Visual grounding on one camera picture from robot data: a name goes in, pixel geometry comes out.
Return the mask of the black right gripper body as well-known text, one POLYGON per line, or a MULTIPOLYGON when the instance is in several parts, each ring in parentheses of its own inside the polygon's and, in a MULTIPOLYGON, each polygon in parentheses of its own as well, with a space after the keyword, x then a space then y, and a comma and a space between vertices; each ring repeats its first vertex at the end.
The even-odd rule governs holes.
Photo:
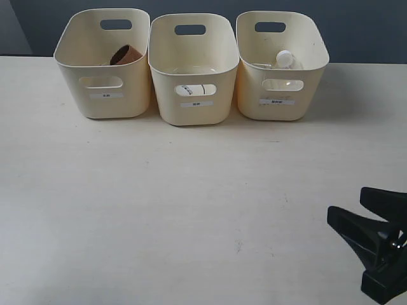
POLYGON ((406 232, 390 222, 371 220, 363 246, 361 290, 375 302, 406 292, 406 232))

